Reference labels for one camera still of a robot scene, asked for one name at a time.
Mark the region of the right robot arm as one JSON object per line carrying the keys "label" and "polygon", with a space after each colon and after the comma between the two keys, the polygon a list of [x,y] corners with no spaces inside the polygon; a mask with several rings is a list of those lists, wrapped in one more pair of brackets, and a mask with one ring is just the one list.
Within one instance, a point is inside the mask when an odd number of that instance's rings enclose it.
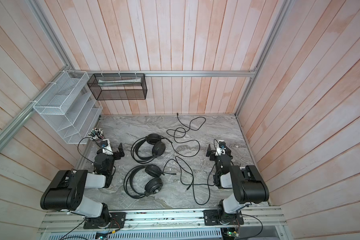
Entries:
{"label": "right robot arm", "polygon": [[204,211],[205,225],[242,225],[243,208],[269,200],[270,194],[265,181],[256,166],[233,165],[232,151],[224,141],[219,141],[214,150],[208,146],[206,156],[215,162],[215,186],[232,190],[233,193],[221,200],[216,209]]}

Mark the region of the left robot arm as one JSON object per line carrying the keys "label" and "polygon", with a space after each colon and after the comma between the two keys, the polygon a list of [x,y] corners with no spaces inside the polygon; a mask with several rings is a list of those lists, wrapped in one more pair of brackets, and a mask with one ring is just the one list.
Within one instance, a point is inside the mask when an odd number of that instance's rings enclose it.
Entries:
{"label": "left robot arm", "polygon": [[115,161],[125,156],[122,144],[116,152],[111,152],[110,146],[102,150],[95,157],[93,173],[87,170],[58,171],[41,197],[41,208],[82,216],[84,229],[122,229],[125,213],[112,214],[107,204],[84,196],[86,189],[110,187],[116,173]]}

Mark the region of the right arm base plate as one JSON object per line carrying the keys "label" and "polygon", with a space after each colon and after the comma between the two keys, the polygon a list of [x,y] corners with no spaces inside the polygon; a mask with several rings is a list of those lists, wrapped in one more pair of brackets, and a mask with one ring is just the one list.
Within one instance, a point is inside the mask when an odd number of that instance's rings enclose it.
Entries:
{"label": "right arm base plate", "polygon": [[204,221],[206,226],[217,225],[243,225],[244,220],[239,214],[220,215],[218,210],[204,210]]}

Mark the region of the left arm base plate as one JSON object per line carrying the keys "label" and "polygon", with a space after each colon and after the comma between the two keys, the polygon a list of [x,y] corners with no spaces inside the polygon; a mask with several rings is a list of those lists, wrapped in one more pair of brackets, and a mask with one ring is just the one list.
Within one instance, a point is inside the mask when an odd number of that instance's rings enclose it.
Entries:
{"label": "left arm base plate", "polygon": [[97,218],[89,218],[84,222],[84,229],[86,230],[105,230],[105,229],[122,229],[125,224],[126,213],[114,212],[109,214],[101,214]]}

